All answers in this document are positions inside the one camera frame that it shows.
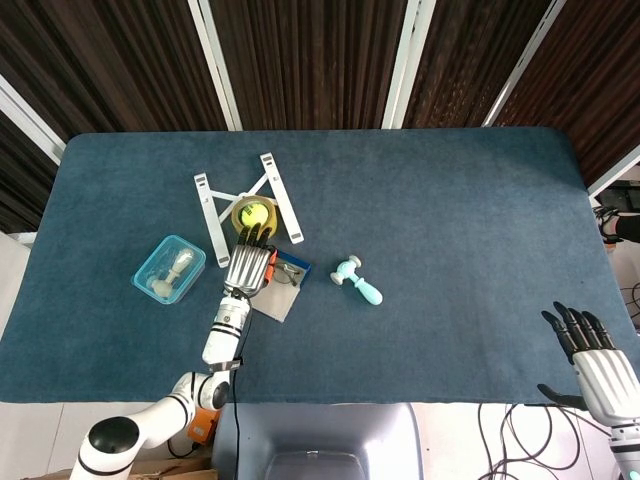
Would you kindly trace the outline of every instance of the white floor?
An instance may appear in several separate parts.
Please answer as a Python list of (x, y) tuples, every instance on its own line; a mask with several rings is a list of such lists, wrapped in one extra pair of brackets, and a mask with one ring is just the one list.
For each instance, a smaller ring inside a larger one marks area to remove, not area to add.
[[(0, 234), (0, 336), (18, 292), (28, 258), (28, 249)], [(103, 418), (126, 415), (143, 409), (144, 403), (0, 403), (0, 479), (17, 480), (70, 468), (78, 448), (91, 426)], [(425, 480), (474, 480), (488, 471), (488, 461), (477, 424), (477, 405), (414, 404), (424, 464)], [(500, 426), (506, 405), (483, 407), (482, 423), (493, 462), (502, 458)], [(547, 465), (568, 464), (576, 452), (576, 441), (568, 421), (551, 410), (553, 435), (540, 457)], [(548, 432), (548, 421), (540, 407), (518, 406), (513, 412), (514, 430), (522, 445), (536, 451)], [(572, 418), (580, 436), (581, 451), (575, 466), (555, 471), (557, 478), (615, 480), (617, 470), (607, 438), (592, 427)], [(513, 435), (505, 429), (509, 458), (525, 456)], [(184, 432), (174, 447), (188, 451)], [(169, 458), (165, 445), (142, 452), (139, 458)], [(548, 471), (531, 464), (509, 464), (508, 472), (519, 480), (553, 479)]]

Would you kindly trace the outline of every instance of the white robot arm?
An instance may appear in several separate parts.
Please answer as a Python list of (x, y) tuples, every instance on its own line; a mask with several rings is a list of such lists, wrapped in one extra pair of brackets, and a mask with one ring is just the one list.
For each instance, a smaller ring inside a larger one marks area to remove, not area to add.
[(640, 383), (626, 355), (615, 348), (600, 320), (555, 302), (562, 321), (542, 312), (576, 372), (583, 397), (559, 395), (538, 385), (550, 400), (589, 410), (611, 428), (609, 447), (625, 480), (640, 480)]
[(251, 310), (250, 298), (265, 283), (275, 249), (267, 247), (270, 229), (258, 239), (260, 224), (243, 230), (225, 279), (225, 297), (214, 318), (202, 359), (209, 374), (185, 373), (169, 395), (149, 408), (95, 424), (85, 436), (71, 480), (126, 480), (141, 448), (154, 448), (186, 427), (196, 407), (219, 410), (227, 402), (230, 371), (237, 369), (238, 343)]

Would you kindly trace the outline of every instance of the clear plastic box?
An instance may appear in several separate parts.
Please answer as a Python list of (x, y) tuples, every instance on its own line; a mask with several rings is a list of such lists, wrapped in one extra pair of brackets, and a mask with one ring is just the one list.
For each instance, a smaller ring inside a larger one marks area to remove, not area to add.
[(158, 302), (178, 302), (204, 270), (207, 256), (177, 235), (169, 235), (131, 278), (133, 285)]

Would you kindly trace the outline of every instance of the tennis ball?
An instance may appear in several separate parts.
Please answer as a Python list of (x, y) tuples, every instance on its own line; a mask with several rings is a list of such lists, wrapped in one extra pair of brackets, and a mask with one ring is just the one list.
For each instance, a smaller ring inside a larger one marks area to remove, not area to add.
[(253, 227), (256, 223), (267, 223), (269, 210), (261, 203), (250, 203), (240, 212), (240, 221), (245, 227)]

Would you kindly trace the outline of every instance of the toy hammer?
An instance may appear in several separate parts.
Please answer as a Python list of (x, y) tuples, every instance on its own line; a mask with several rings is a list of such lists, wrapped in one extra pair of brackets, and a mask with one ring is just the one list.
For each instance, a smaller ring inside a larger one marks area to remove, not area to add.
[(349, 260), (342, 262), (338, 265), (335, 272), (331, 273), (331, 280), (336, 285), (342, 285), (345, 278), (353, 282), (353, 286), (356, 287), (362, 296), (367, 299), (372, 305), (380, 305), (382, 303), (382, 294), (373, 285), (365, 282), (364, 278), (358, 277), (355, 274), (356, 268), (360, 268), (362, 262), (355, 255), (349, 255)]

